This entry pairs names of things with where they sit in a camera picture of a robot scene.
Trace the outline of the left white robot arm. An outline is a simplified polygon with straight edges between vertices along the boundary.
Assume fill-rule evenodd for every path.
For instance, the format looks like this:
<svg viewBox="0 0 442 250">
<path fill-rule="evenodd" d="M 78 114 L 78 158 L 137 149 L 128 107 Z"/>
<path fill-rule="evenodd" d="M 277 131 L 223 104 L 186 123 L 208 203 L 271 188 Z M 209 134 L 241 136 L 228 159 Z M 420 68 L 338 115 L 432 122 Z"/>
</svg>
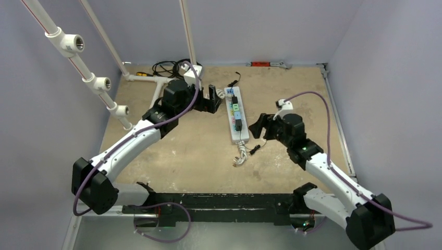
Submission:
<svg viewBox="0 0 442 250">
<path fill-rule="evenodd" d="M 71 181 L 74 204 L 82 201 L 98 215 L 112 208 L 119 193 L 113 182 L 139 154 L 164 138 L 187 112 L 217 112 L 225 98 L 223 90 L 209 85 L 208 98 L 204 97 L 203 91 L 201 85 L 171 80 L 164 87 L 163 95 L 119 141 L 90 160 L 77 159 Z"/>
</svg>

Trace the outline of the white power strip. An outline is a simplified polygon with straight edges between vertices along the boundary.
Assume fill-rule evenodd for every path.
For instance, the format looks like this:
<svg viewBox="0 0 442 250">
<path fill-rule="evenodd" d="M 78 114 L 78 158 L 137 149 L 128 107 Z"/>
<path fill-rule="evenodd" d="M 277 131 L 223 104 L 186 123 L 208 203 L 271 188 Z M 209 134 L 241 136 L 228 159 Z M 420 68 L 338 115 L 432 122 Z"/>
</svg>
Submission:
<svg viewBox="0 0 442 250">
<path fill-rule="evenodd" d="M 228 122 L 230 128 L 230 136 L 231 141 L 234 144 L 238 144 L 240 142 L 247 143 L 250 139 L 248 132 L 247 120 L 244 112 L 244 105 L 240 93 L 240 89 L 238 86 L 226 87 L 224 88 L 226 97 L 225 103 L 227 108 Z M 238 105 L 232 105 L 231 98 L 236 96 L 238 98 Z M 235 120 L 242 120 L 242 131 L 235 130 Z"/>
</svg>

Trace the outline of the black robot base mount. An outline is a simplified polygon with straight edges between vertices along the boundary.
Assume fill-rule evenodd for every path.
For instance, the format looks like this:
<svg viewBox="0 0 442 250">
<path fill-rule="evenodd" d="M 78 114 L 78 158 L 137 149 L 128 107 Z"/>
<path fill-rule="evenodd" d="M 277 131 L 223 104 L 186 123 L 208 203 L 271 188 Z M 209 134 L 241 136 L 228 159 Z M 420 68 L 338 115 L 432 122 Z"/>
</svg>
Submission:
<svg viewBox="0 0 442 250">
<path fill-rule="evenodd" d="M 141 206 L 125 205 L 141 227 L 174 227 L 179 222 L 271 223 L 312 232 L 324 222 L 293 193 L 158 193 L 142 184 L 149 196 Z"/>
</svg>

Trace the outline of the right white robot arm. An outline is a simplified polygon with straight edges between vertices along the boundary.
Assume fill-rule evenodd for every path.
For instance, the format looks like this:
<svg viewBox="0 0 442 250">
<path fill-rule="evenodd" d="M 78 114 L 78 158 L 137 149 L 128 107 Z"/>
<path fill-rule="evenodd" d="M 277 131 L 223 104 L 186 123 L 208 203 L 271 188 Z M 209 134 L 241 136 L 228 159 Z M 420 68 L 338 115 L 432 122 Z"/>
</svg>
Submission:
<svg viewBox="0 0 442 250">
<path fill-rule="evenodd" d="M 340 225 L 358 249 L 371 249 L 395 233 L 389 198 L 374 195 L 328 162 L 323 149 L 307 137 L 301 116 L 287 114 L 275 118 L 263 113 L 249 130 L 255 139 L 262 136 L 280 142 L 292 162 L 332 191 L 332 195 L 327 195 L 312 184 L 304 185 L 292 199 L 297 211 L 311 209 L 323 214 Z"/>
</svg>

